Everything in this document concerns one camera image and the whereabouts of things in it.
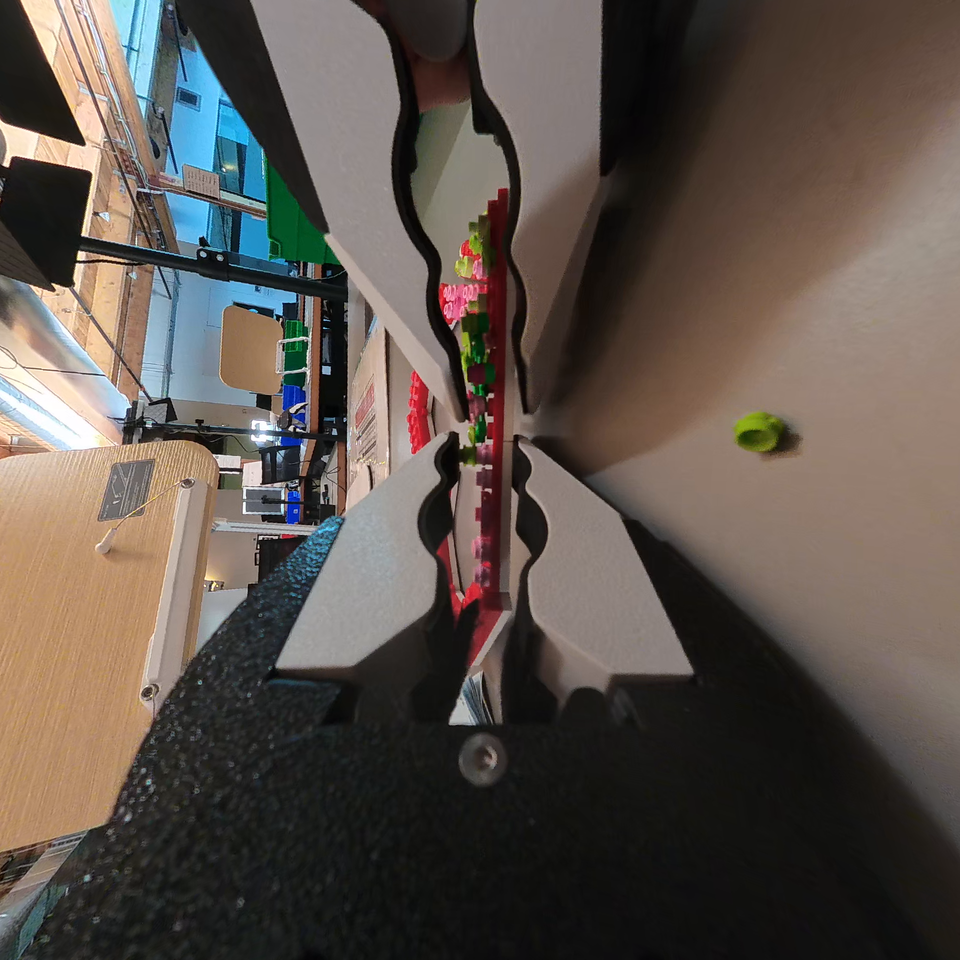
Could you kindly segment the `large black panel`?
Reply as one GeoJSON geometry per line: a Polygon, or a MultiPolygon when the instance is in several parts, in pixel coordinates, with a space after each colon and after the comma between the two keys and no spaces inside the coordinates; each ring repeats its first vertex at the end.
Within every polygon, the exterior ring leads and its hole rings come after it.
{"type": "Polygon", "coordinates": [[[20,1],[1,2],[1,119],[40,136],[86,144],[20,1]]]}

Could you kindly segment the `white sheet with red print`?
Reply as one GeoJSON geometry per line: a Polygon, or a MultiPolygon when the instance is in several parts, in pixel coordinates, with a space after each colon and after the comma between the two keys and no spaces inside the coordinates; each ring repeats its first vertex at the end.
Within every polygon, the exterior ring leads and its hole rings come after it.
{"type": "Polygon", "coordinates": [[[388,338],[374,320],[350,385],[346,441],[347,503],[362,499],[391,471],[388,338]]]}

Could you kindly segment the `lego instruction booklet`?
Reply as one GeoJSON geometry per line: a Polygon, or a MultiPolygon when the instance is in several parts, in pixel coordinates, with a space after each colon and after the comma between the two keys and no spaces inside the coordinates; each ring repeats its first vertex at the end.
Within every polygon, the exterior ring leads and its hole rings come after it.
{"type": "Polygon", "coordinates": [[[464,679],[451,721],[470,726],[492,726],[497,722],[483,670],[464,679]]]}

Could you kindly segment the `small light wood board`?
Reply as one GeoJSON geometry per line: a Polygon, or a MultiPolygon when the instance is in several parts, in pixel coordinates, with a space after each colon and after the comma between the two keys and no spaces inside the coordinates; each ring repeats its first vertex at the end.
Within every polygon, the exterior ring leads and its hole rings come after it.
{"type": "Polygon", "coordinates": [[[275,395],[282,390],[277,370],[278,344],[283,329],[274,315],[237,305],[222,311],[219,376],[235,390],[275,395]]]}

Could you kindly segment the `small lime lego stud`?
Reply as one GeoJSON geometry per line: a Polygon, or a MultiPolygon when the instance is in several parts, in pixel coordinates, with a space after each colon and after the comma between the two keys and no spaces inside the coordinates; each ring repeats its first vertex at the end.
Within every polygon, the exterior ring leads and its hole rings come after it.
{"type": "Polygon", "coordinates": [[[776,415],[757,411],[741,416],[734,424],[734,441],[739,449],[755,453],[777,451],[785,436],[786,425],[776,415]]]}

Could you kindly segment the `silver ventilation duct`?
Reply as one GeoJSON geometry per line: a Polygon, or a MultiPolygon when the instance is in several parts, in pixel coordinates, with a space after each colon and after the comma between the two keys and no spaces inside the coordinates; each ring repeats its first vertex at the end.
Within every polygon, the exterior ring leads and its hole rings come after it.
{"type": "Polygon", "coordinates": [[[30,286],[1,278],[2,376],[95,446],[122,444],[130,402],[30,286]]]}

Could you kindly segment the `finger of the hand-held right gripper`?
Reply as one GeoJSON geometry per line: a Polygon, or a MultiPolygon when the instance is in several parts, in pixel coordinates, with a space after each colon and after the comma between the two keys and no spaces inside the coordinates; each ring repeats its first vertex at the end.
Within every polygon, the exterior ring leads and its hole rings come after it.
{"type": "Polygon", "coordinates": [[[506,132],[513,349],[525,414],[548,399],[599,216],[603,4],[478,2],[481,90],[506,132]]]}
{"type": "Polygon", "coordinates": [[[465,421],[440,258],[413,203],[417,104],[399,40],[354,2],[251,5],[330,246],[429,390],[465,421]]]}

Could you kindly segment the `black metal pole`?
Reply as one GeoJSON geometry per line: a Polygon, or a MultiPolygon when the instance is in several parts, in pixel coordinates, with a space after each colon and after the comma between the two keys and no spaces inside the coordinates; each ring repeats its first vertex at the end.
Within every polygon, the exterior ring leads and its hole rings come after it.
{"type": "Polygon", "coordinates": [[[345,304],[349,299],[345,285],[242,266],[236,261],[236,254],[209,246],[199,246],[191,257],[149,246],[125,245],[82,236],[78,242],[78,252],[94,255],[96,258],[169,268],[216,282],[237,282],[259,286],[330,303],[345,304]]]}

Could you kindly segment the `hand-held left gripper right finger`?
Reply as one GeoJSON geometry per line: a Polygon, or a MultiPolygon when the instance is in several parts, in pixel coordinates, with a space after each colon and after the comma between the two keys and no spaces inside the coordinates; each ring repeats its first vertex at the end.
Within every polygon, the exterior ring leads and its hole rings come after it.
{"type": "Polygon", "coordinates": [[[512,454],[529,552],[510,630],[510,723],[548,722],[578,690],[685,683],[694,668],[624,517],[527,438],[512,454]]]}

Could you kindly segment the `person's right hand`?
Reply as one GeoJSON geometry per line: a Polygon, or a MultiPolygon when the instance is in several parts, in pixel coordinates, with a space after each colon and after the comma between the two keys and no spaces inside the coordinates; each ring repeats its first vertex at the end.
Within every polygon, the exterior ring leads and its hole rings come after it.
{"type": "Polygon", "coordinates": [[[420,114],[454,106],[471,97],[470,67],[465,48],[443,61],[417,56],[411,61],[411,73],[420,114]]]}

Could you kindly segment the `red lego heart frame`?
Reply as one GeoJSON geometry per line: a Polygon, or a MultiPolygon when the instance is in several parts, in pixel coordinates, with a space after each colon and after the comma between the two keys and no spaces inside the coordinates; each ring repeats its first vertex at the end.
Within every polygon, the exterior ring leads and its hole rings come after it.
{"type": "Polygon", "coordinates": [[[514,617],[511,593],[510,301],[506,239],[510,192],[501,188],[469,226],[457,284],[441,283],[438,304],[460,350],[466,422],[440,435],[439,485],[418,522],[437,558],[440,605],[458,620],[477,612],[469,642],[469,678],[492,685],[514,617]]]}

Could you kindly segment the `small black square panel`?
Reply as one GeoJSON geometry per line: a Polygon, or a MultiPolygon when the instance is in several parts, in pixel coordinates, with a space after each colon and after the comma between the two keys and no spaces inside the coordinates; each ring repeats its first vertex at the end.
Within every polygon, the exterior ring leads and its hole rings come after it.
{"type": "Polygon", "coordinates": [[[54,288],[72,287],[91,172],[15,156],[2,173],[1,223],[54,288]]]}

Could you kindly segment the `light wood board with label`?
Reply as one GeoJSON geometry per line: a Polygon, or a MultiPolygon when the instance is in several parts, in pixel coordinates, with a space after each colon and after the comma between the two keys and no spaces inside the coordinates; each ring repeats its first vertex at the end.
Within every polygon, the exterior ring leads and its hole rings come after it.
{"type": "Polygon", "coordinates": [[[219,473],[184,440],[2,461],[2,850],[113,811],[160,711],[139,692],[177,488],[195,478],[202,497],[180,678],[196,648],[219,473]]]}

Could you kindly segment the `green plastic bin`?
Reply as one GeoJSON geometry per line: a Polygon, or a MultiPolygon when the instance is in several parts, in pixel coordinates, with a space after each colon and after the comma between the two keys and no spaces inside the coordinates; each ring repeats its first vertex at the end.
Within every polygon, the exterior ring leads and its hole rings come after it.
{"type": "Polygon", "coordinates": [[[280,174],[263,156],[266,230],[270,260],[295,261],[341,269],[329,234],[309,220],[280,174]]]}

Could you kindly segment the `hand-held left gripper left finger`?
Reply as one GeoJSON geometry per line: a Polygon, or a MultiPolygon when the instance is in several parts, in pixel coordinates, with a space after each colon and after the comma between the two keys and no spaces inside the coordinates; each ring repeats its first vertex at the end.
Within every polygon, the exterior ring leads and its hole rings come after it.
{"type": "Polygon", "coordinates": [[[349,509],[274,666],[330,683],[366,722],[449,724],[481,606],[453,609],[439,551],[460,477],[454,432],[429,441],[349,509]]]}

